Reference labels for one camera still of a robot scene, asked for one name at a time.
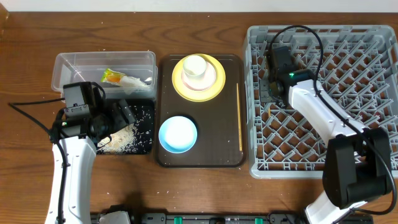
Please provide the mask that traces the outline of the plastic wrapper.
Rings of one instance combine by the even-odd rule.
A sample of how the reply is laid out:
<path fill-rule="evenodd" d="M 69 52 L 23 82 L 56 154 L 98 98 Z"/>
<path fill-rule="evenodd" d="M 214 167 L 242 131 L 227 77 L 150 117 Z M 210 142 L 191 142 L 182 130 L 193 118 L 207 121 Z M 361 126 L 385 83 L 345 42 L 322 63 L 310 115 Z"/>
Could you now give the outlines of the plastic wrapper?
<path fill-rule="evenodd" d="M 127 76 L 125 73 L 117 72 L 107 68 L 103 76 L 101 77 L 101 82 L 116 85 L 122 88 L 147 88 L 148 84 L 141 81 L 139 78 Z"/>

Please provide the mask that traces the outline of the light blue bowl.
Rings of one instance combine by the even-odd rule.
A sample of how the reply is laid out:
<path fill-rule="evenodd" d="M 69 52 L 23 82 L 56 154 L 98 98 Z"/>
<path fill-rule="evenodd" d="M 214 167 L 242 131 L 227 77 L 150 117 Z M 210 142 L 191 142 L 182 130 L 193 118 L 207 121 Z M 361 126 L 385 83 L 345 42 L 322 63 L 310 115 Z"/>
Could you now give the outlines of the light blue bowl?
<path fill-rule="evenodd" d="M 185 116 L 173 116 L 161 124 L 158 137 L 160 145 L 166 151 L 181 154 L 195 145 L 198 131 L 191 119 Z"/>

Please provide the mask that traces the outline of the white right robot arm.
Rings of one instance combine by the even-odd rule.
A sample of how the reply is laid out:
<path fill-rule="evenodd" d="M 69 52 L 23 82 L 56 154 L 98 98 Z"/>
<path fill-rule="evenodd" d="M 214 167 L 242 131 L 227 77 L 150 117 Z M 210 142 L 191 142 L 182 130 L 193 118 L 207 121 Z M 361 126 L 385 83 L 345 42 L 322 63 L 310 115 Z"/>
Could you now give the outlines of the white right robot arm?
<path fill-rule="evenodd" d="M 279 72 L 263 78 L 260 90 L 297 110 L 326 144 L 323 192 L 305 209 L 307 223 L 341 223 L 355 212 L 372 215 L 363 205 L 391 194 L 376 215 L 393 211 L 397 189 L 391 171 L 388 134 L 369 129 L 347 114 L 323 89 L 311 70 Z"/>

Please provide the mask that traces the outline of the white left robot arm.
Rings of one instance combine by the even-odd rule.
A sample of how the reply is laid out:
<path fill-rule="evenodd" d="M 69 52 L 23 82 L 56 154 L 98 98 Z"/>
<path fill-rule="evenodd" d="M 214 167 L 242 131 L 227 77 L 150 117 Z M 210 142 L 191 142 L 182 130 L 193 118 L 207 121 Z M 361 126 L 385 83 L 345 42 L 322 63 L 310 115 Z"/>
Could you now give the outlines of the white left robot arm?
<path fill-rule="evenodd" d="M 52 131 L 54 173 L 45 223 L 130 223 L 127 211 L 90 215 L 97 144 L 136 121 L 126 100 L 97 107 L 75 103 L 57 117 Z"/>

